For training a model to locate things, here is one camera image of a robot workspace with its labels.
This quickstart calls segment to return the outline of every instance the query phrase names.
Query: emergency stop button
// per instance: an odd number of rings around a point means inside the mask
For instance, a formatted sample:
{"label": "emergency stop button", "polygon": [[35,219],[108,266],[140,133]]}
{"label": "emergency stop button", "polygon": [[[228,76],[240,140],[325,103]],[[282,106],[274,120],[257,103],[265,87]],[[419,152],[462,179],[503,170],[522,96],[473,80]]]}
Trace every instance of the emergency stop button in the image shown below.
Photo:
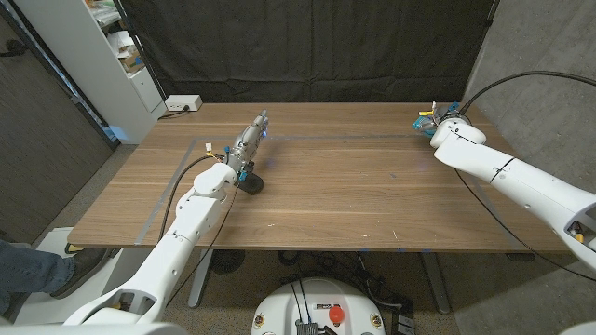
{"label": "emergency stop button", "polygon": [[345,318],[345,314],[344,314],[344,310],[342,309],[342,307],[340,307],[340,306],[333,306],[329,310],[329,319],[334,324],[341,323],[342,321],[344,321],[344,318]]}

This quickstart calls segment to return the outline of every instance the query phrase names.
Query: table top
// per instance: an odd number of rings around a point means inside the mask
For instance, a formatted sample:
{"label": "table top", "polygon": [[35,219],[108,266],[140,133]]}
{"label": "table top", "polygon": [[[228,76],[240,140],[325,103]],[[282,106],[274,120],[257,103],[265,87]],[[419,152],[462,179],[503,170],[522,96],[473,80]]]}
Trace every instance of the table top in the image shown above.
{"label": "table top", "polygon": [[[170,187],[180,171],[205,154],[206,142],[221,153],[267,109],[269,136],[253,159],[264,189],[257,195],[237,192],[214,248],[524,251],[455,171],[433,156],[429,138],[412,130],[418,112],[429,106],[203,104],[197,113],[157,123],[68,240],[87,247],[154,246]],[[486,134],[487,145],[515,154],[475,107],[467,115]],[[189,170],[174,205],[194,177],[212,163],[215,160]],[[475,189],[472,178],[465,178]],[[567,251],[539,219],[483,181],[477,187],[504,223],[535,250]],[[174,216],[172,210],[168,226]],[[218,228],[214,226],[197,245],[208,246]]]}

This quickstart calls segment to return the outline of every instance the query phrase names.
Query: black backdrop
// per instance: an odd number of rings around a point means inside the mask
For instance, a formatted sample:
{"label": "black backdrop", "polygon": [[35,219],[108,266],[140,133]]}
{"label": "black backdrop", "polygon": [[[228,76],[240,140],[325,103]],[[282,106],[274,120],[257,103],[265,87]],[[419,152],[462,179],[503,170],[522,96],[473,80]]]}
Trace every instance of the black backdrop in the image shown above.
{"label": "black backdrop", "polygon": [[493,0],[121,0],[166,95],[459,101]]}

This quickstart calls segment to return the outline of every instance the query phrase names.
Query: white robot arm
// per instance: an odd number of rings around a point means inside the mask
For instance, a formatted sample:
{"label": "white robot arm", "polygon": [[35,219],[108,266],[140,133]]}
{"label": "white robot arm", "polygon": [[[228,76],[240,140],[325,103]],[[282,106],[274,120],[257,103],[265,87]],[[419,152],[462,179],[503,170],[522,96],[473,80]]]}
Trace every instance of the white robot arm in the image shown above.
{"label": "white robot arm", "polygon": [[[266,136],[267,110],[236,139],[225,163],[216,163],[195,178],[176,205],[176,219],[137,273],[120,287],[87,303],[64,325],[146,324],[161,319],[169,295],[195,243],[219,219],[224,186],[246,176],[245,168]],[[112,306],[126,304],[126,309]]]}
{"label": "white robot arm", "polygon": [[483,145],[486,137],[463,117],[439,123],[430,145],[446,165],[489,182],[544,221],[596,271],[596,194],[580,190],[521,160]]}

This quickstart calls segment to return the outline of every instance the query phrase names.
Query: electrical outlet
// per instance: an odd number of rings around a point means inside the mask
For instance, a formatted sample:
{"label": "electrical outlet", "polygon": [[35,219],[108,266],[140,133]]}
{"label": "electrical outlet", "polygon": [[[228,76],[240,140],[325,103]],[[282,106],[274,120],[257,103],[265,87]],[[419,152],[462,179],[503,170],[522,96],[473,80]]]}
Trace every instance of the electrical outlet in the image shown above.
{"label": "electrical outlet", "polygon": [[166,106],[170,112],[178,112],[188,106],[188,111],[198,111],[203,104],[201,97],[197,95],[170,95],[166,99]]}

